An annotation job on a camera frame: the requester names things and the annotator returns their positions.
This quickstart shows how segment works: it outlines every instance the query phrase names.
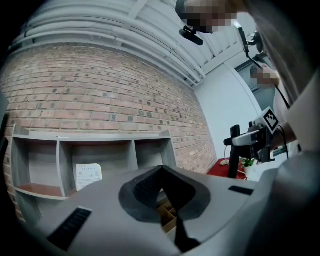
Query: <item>white ceiling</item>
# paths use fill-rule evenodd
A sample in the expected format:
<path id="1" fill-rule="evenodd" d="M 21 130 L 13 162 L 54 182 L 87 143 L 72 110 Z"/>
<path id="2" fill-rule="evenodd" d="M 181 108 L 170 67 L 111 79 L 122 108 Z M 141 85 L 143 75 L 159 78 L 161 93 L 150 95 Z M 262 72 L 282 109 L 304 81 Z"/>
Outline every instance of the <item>white ceiling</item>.
<path id="1" fill-rule="evenodd" d="M 143 58 L 186 85 L 197 85 L 221 62 L 241 51 L 236 30 L 201 34 L 197 46 L 179 35 L 184 24 L 176 0 L 49 0 L 29 19 L 12 51 L 57 42 L 91 43 Z M 240 13 L 246 36 L 256 26 Z"/>

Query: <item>person's hand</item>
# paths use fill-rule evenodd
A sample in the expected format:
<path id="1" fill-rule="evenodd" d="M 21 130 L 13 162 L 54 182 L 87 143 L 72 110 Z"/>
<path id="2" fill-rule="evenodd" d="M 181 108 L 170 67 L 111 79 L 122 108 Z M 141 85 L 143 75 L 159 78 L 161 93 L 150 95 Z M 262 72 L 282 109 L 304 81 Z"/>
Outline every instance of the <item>person's hand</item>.
<path id="1" fill-rule="evenodd" d="M 231 20 L 237 18 L 238 12 L 245 11 L 242 0 L 187 0 L 185 2 L 188 24 L 213 27 L 230 26 Z"/>
<path id="2" fill-rule="evenodd" d="M 262 68 L 256 67 L 256 72 L 251 74 L 251 78 L 256 79 L 253 83 L 262 86 L 264 89 L 273 89 L 275 86 L 279 86 L 278 72 L 265 63 L 259 64 Z"/>

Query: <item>paper sign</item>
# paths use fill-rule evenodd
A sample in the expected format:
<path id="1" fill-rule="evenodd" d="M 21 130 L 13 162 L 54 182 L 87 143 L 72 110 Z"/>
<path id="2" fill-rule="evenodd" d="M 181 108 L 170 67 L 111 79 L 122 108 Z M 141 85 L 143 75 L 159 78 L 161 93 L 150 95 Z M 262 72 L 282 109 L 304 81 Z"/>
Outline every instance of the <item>paper sign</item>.
<path id="1" fill-rule="evenodd" d="M 76 164 L 76 191 L 102 180 L 101 166 L 97 163 Z"/>

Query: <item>black vent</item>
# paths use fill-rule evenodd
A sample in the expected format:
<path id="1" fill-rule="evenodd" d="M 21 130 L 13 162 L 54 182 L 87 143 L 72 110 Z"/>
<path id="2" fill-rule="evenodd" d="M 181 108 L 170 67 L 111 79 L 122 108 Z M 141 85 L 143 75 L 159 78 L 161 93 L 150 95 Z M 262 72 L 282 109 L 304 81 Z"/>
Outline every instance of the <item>black vent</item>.
<path id="1" fill-rule="evenodd" d="M 77 208 L 57 230 L 48 237 L 48 241 L 66 251 L 75 239 L 77 233 L 85 224 L 92 212 Z"/>
<path id="2" fill-rule="evenodd" d="M 229 190 L 240 193 L 240 194 L 248 195 L 248 196 L 251 196 L 252 193 L 254 192 L 253 189 L 240 187 L 240 186 L 231 186 L 229 187 Z"/>

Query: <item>white wall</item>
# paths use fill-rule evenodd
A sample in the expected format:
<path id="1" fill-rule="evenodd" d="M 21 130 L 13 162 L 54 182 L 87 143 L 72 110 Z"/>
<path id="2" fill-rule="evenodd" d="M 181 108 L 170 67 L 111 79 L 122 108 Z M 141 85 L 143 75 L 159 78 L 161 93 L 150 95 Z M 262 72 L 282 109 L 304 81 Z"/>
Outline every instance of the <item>white wall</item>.
<path id="1" fill-rule="evenodd" d="M 194 90 L 208 123 L 217 158 L 224 158 L 224 140 L 230 137 L 230 128 L 240 125 L 240 132 L 246 133 L 249 122 L 261 113 L 259 104 L 245 81 L 227 64 L 211 71 Z"/>

